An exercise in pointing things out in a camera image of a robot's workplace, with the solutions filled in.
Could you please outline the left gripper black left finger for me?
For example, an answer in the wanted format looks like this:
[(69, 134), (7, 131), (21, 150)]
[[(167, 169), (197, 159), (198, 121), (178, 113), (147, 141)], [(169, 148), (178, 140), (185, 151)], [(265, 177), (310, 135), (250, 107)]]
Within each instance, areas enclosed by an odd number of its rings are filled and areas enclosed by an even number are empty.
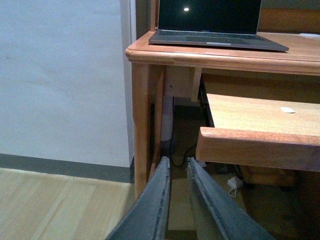
[(107, 239), (163, 240), (168, 226), (170, 198), (170, 159), (164, 156), (135, 204)]

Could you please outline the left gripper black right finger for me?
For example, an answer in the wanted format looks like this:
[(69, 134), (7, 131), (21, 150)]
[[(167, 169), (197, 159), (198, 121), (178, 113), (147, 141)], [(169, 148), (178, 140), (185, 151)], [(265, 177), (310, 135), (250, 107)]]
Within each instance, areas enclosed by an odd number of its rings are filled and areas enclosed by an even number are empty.
[(188, 159), (190, 202), (199, 240), (272, 240), (193, 158)]

